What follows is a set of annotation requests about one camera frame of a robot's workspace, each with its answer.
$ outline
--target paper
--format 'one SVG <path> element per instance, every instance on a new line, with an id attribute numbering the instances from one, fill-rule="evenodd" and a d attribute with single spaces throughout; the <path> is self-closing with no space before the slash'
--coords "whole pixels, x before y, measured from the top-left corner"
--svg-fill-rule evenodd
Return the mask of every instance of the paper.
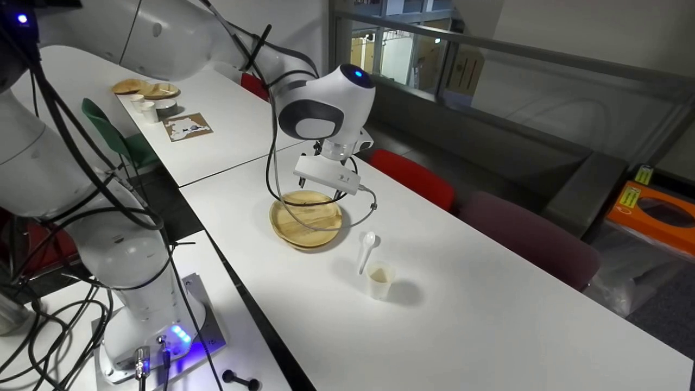
<path id="1" fill-rule="evenodd" d="M 172 141 L 193 140 L 213 132 L 208 121 L 199 115 L 183 115 L 164 121 Z"/>

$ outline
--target robotic arm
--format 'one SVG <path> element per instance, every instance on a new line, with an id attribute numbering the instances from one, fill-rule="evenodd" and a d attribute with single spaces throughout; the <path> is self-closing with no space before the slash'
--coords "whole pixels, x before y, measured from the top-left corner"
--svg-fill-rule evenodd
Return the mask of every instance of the robotic arm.
<path id="1" fill-rule="evenodd" d="M 117 181 L 87 181 L 90 169 L 76 151 L 65 149 L 54 131 L 13 98 L 8 87 L 33 68 L 16 45 L 36 40 L 40 45 L 73 45 L 142 77 L 176 81 L 206 64 L 239 68 L 247 58 L 228 32 L 236 32 L 247 50 L 255 38 L 219 24 L 187 0 L 82 0 L 77 9 L 36 14 L 20 3 L 0 3 L 0 17 L 0 125 L 11 125 L 0 132 L 0 206 L 24 218 L 71 221 L 65 231 L 73 238 L 82 264 L 102 285 L 117 290 L 124 303 L 103 335 L 110 370 L 132 372 L 142 348 L 157 353 L 164 346 L 172 362 L 185 356 L 195 337 L 193 321 L 203 321 L 201 305 L 176 290 L 159 231 L 145 231 L 122 213 L 96 213 L 109 212 L 113 200 L 124 209 L 140 209 L 138 199 Z M 266 81 L 282 77 L 272 90 L 279 129 L 297 140 L 324 141 L 322 155 L 301 157 L 294 173 L 354 193 L 357 176 L 342 163 L 372 141 L 363 131 L 374 103 L 369 77 L 352 66 L 324 78 L 287 77 L 288 70 L 311 75 L 311 66 L 268 44 L 257 50 L 255 68 Z"/>

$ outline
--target white table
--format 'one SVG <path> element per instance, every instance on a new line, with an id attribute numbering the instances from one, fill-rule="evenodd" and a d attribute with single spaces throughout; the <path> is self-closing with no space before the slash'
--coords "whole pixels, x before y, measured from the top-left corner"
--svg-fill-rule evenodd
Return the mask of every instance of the white table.
<path id="1" fill-rule="evenodd" d="M 120 95 L 120 103 L 177 188 L 266 155 L 272 144 L 272 110 L 266 103 L 210 68 L 173 85 L 179 87 L 176 100 L 185 107 L 183 115 L 201 113 L 213 129 L 210 136 L 172 141 L 164 127 L 147 121 L 129 95 Z M 277 151 L 293 144 L 300 141 L 279 132 Z"/>
<path id="2" fill-rule="evenodd" d="M 282 188 L 300 151 L 279 153 Z M 183 189 L 317 390 L 686 391 L 693 364 L 361 163 L 380 209 L 330 251 L 268 227 L 262 162 Z M 344 199 L 357 220 L 369 196 Z M 395 266 L 388 303 L 354 276 L 357 233 Z"/>
<path id="3" fill-rule="evenodd" d="M 290 390 L 273 362 L 272 353 L 266 351 L 265 340 L 260 337 L 254 319 L 249 318 L 246 305 L 240 303 L 233 280 L 228 279 L 224 266 L 216 261 L 216 254 L 213 252 L 208 240 L 203 234 L 191 234 L 183 241 L 195 241 L 195 245 L 179 245 L 176 251 L 176 266 L 183 276 L 197 275 L 203 282 L 203 290 L 210 299 L 213 312 L 216 321 L 224 328 L 226 348 L 216 355 L 213 355 L 214 367 L 222 377 L 224 370 L 235 370 L 240 379 L 257 379 L 262 383 L 262 390 Z M 82 301 L 87 294 L 87 285 L 77 282 L 66 290 L 60 290 L 46 299 L 47 312 L 54 312 L 66 303 Z M 85 314 L 82 321 L 73 331 L 73 348 L 66 353 L 66 359 L 60 362 L 60 375 L 71 367 L 76 355 L 82 351 L 85 342 L 90 335 L 90 319 L 96 319 L 97 312 L 90 309 Z M 22 335 L 16 337 L 0 337 L 0 364 L 15 351 L 15 346 L 22 342 Z M 16 370 L 24 370 L 27 365 L 26 353 L 6 370 L 4 377 L 16 375 Z M 33 385 L 36 377 L 31 375 L 26 379 L 20 379 L 11 385 L 0 385 L 1 390 L 20 390 L 20 385 Z M 96 365 L 92 359 L 87 364 L 85 372 L 77 377 L 76 385 L 71 390 L 76 391 L 96 391 Z M 117 391 L 129 391 L 137 390 L 137 383 L 124 383 L 120 388 L 113 388 Z M 213 375 L 208 365 L 199 365 L 187 377 L 177 379 L 170 388 L 172 391 L 197 391 L 197 390 L 216 390 Z M 243 391 L 240 385 L 226 385 L 228 391 Z"/>

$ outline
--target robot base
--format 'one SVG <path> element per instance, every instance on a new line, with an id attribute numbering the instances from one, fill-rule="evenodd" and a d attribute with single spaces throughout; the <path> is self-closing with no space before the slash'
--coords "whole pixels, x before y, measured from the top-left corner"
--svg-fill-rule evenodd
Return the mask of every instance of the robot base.
<path id="1" fill-rule="evenodd" d="M 203 292 L 199 276 L 191 275 L 191 276 L 183 279 L 183 285 L 203 306 L 206 318 L 201 323 L 201 335 L 203 335 L 203 344 L 206 344 L 208 353 L 210 355 L 219 353 L 226 346 L 226 340 L 224 340 L 222 328 L 214 319 L 210 299 Z M 99 391 L 120 391 L 120 390 L 134 390 L 137 388 L 134 372 L 114 372 L 109 356 L 103 355 L 103 351 L 99 351 L 96 355 L 92 364 L 96 364 L 96 385 Z M 191 372 L 199 364 L 206 364 L 206 355 L 203 355 L 199 337 L 195 337 L 191 353 L 185 359 L 172 364 L 170 383 L 185 377 L 187 372 Z M 160 377 L 163 375 L 159 370 L 154 370 L 147 379 L 147 390 L 159 390 L 164 383 Z"/>

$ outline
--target white spoon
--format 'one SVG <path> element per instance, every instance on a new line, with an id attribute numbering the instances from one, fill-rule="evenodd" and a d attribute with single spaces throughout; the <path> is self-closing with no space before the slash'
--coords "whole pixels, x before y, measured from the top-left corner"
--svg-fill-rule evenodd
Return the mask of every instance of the white spoon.
<path id="1" fill-rule="evenodd" d="M 372 254 L 372 251 L 377 245 L 377 234 L 375 233 L 364 233 L 364 234 L 361 234 L 363 238 L 363 241 L 361 241 L 361 256 L 357 256 L 357 269 L 355 269 L 355 275 L 357 276 L 363 276 L 364 275 L 364 266 L 367 266 L 367 261 L 369 261 L 369 254 Z"/>

